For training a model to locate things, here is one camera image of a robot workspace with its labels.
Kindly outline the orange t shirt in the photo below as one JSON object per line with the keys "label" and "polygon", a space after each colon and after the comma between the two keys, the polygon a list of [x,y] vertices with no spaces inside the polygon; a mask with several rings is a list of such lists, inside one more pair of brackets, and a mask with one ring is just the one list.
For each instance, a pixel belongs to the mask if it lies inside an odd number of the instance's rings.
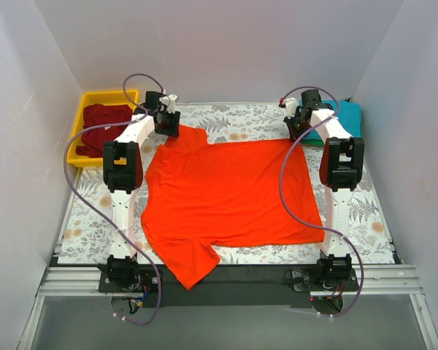
{"label": "orange t shirt", "polygon": [[216,246],[312,244],[322,230],[307,161],[288,140],[210,144],[183,126],[158,147],[145,176],[141,225],[155,253],[186,289],[220,262]]}

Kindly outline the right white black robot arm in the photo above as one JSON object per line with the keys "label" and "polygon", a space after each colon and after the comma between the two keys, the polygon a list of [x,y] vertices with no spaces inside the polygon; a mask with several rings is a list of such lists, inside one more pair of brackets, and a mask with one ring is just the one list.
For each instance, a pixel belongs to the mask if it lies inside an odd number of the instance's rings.
{"label": "right white black robot arm", "polygon": [[365,143],[345,130],[339,121],[339,105],[323,103],[317,87],[301,87],[301,98],[286,93],[279,102],[285,110],[284,119],[290,140],[298,143],[311,131],[316,131],[323,142],[319,178],[326,196],[326,223],[312,224],[302,219],[297,222],[325,233],[320,258],[293,282],[297,290],[308,290],[311,285],[342,292],[348,283],[355,284],[352,258],[359,256],[347,238],[349,212],[353,193],[361,181]]}

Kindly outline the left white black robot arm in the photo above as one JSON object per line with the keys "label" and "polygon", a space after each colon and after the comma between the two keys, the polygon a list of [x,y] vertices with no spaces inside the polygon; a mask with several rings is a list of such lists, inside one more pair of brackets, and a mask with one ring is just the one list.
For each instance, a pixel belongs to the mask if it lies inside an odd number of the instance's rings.
{"label": "left white black robot arm", "polygon": [[180,112],[175,94],[148,91],[125,130],[103,148],[103,180],[112,204],[112,221],[121,229],[112,238],[107,265],[109,281],[131,292],[141,284],[134,240],[134,205],[143,181],[140,148],[151,133],[179,136]]}

